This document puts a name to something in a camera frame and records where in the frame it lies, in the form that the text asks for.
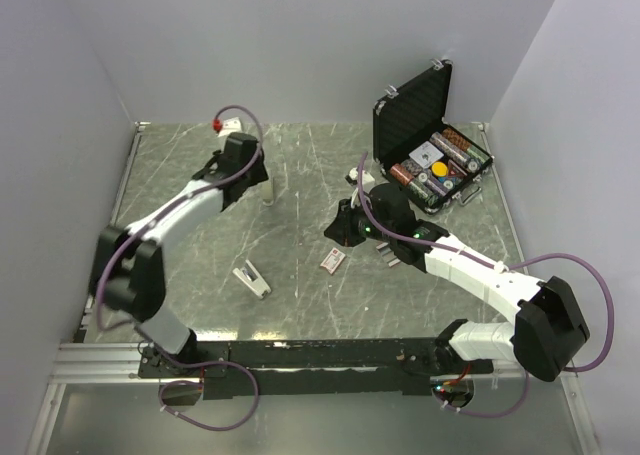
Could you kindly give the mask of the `beige green stapler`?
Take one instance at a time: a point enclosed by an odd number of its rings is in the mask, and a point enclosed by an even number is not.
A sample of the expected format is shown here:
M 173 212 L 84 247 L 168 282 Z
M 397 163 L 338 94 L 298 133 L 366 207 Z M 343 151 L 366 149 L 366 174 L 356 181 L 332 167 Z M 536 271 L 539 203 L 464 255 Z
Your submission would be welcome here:
M 274 180 L 269 178 L 262 184 L 261 197 L 263 204 L 271 206 L 275 200 Z

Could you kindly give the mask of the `white grey stapler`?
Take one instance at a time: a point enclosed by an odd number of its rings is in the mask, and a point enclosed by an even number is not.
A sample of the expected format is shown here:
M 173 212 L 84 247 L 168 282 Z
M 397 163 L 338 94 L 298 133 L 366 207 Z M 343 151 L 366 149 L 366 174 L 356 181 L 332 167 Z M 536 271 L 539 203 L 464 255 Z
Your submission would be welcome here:
M 271 293 L 271 287 L 250 260 L 234 268 L 233 274 L 259 299 Z

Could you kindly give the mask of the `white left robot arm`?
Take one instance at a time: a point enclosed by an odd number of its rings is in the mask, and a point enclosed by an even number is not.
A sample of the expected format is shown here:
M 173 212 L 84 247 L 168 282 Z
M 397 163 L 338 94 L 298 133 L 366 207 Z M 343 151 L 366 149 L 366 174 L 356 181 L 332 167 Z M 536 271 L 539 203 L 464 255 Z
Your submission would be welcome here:
M 200 361 L 198 340 L 166 304 L 165 256 L 202 223 L 267 180 L 261 140 L 235 132 L 160 208 L 124 228 L 104 228 L 89 279 L 98 329 L 108 331 L 131 323 L 163 350 L 161 363 L 171 374 L 190 374 Z M 127 318 L 110 327 L 102 316 L 105 307 Z

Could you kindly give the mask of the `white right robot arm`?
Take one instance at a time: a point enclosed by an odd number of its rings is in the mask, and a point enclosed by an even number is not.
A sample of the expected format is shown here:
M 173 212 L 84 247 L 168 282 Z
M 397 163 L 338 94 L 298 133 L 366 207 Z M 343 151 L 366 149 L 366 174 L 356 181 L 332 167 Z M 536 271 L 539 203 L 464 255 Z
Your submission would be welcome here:
M 341 200 L 324 235 L 343 247 L 368 239 L 386 242 L 401 262 L 458 286 L 503 316 L 501 323 L 452 323 L 436 349 L 446 372 L 457 373 L 475 360 L 508 361 L 551 382 L 590 338 L 566 281 L 522 274 L 476 252 L 448 230 L 417 218 L 395 185 L 374 187 L 365 205 L 357 197 Z

